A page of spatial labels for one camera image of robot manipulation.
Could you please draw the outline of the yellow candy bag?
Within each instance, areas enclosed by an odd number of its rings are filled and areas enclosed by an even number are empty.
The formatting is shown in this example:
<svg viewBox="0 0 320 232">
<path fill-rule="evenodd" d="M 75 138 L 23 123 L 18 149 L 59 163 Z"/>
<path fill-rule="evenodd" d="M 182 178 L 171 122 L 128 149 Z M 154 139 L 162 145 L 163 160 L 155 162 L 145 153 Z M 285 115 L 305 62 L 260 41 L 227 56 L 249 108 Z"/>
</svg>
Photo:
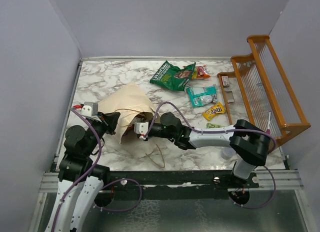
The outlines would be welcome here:
<svg viewBox="0 0 320 232">
<path fill-rule="evenodd" d="M 202 113 L 202 116 L 207 120 L 210 121 L 212 120 L 215 116 L 219 114 L 224 114 L 225 113 L 225 108 L 224 106 L 218 102 L 214 106 L 210 107 L 208 110 Z"/>
</svg>

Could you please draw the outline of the teal snack packet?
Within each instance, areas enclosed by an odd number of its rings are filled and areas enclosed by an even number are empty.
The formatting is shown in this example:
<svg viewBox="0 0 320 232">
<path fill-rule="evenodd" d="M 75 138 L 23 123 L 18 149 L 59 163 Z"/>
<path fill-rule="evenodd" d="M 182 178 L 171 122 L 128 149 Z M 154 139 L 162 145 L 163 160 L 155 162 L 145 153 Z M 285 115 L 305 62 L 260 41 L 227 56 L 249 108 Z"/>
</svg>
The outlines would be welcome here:
<svg viewBox="0 0 320 232">
<path fill-rule="evenodd" d="M 217 104 L 216 85 L 208 87 L 188 87 L 186 92 L 193 107 L 203 107 L 208 104 Z"/>
</svg>

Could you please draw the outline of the light green snack packet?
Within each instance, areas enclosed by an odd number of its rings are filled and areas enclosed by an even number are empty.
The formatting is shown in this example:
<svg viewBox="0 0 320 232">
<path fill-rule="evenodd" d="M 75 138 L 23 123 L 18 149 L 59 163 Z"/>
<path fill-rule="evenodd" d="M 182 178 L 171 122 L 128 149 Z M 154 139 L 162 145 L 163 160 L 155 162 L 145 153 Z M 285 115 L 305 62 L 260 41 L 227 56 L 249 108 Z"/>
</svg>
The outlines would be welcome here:
<svg viewBox="0 0 320 232">
<path fill-rule="evenodd" d="M 206 128 L 207 129 L 213 129 L 213 128 L 222 128 L 223 126 L 222 125 L 219 125 L 219 124 L 213 124 L 213 123 L 207 123 L 206 124 Z"/>
</svg>

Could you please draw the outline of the beige paper bag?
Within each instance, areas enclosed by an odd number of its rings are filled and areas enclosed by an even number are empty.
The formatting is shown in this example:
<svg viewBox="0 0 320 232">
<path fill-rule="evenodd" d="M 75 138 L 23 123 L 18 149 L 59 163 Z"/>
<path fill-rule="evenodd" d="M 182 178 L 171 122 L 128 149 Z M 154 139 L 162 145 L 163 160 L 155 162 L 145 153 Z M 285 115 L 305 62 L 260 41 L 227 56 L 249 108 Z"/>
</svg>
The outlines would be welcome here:
<svg viewBox="0 0 320 232">
<path fill-rule="evenodd" d="M 134 133 L 135 122 L 149 122 L 155 114 L 155 106 L 145 92 L 135 83 L 129 83 L 110 96 L 98 102 L 102 113 L 119 112 L 115 135 L 105 136 L 106 145 L 102 151 L 105 159 L 110 159 L 120 167 L 129 159 L 148 158 L 151 163 L 164 169 L 166 164 L 158 139 L 144 142 Z"/>
</svg>

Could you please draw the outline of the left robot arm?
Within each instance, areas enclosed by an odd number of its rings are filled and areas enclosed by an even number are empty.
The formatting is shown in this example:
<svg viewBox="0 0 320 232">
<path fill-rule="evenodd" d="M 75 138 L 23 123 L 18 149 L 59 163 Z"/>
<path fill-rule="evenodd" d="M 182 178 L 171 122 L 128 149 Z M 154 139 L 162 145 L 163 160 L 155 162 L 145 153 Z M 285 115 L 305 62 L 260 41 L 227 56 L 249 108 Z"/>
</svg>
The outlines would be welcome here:
<svg viewBox="0 0 320 232">
<path fill-rule="evenodd" d="M 79 232 L 100 190 L 111 182 L 110 169 L 98 165 L 90 155 L 95 148 L 102 152 L 101 138 L 115 134 L 119 112 L 103 114 L 98 120 L 81 117 L 88 129 L 74 125 L 65 133 L 66 151 L 59 165 L 56 200 L 47 232 Z"/>
</svg>

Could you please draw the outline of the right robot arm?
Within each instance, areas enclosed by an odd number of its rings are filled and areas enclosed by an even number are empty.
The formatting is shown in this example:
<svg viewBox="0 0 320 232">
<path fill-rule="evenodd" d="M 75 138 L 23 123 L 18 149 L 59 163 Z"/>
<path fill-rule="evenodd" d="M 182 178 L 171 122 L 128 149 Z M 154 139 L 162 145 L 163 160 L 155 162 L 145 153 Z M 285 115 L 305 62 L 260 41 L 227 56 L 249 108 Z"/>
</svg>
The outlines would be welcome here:
<svg viewBox="0 0 320 232">
<path fill-rule="evenodd" d="M 182 150 L 203 147 L 232 148 L 240 156 L 230 174 L 230 183 L 240 188 L 247 183 L 251 172 L 266 165 L 272 138 L 247 120 L 238 119 L 234 125 L 222 128 L 197 129 L 183 125 L 171 112 L 160 117 L 160 122 L 149 122 L 144 135 L 165 138 Z"/>
</svg>

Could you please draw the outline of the orange colourful candy bag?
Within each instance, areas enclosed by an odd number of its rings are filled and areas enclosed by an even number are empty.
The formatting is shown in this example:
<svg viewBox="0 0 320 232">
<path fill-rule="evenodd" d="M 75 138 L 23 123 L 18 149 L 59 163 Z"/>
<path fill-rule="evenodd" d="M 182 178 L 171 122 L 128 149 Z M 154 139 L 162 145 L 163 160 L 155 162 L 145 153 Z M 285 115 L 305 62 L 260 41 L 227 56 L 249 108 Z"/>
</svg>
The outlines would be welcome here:
<svg viewBox="0 0 320 232">
<path fill-rule="evenodd" d="M 191 76 L 191 80 L 203 80 L 209 79 L 211 76 L 208 73 L 207 67 L 203 66 L 196 66 Z"/>
</svg>

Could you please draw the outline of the green chips bag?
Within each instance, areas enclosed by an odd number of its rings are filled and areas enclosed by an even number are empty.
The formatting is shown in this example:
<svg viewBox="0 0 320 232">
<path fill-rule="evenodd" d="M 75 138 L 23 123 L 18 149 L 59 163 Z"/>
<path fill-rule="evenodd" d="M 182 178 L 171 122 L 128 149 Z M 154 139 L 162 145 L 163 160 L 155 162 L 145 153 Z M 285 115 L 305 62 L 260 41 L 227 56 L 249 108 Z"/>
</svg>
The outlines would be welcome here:
<svg viewBox="0 0 320 232">
<path fill-rule="evenodd" d="M 171 91 L 184 91 L 185 86 L 192 77 L 195 67 L 196 63 L 193 63 L 180 69 L 166 61 L 152 76 L 149 82 Z"/>
</svg>

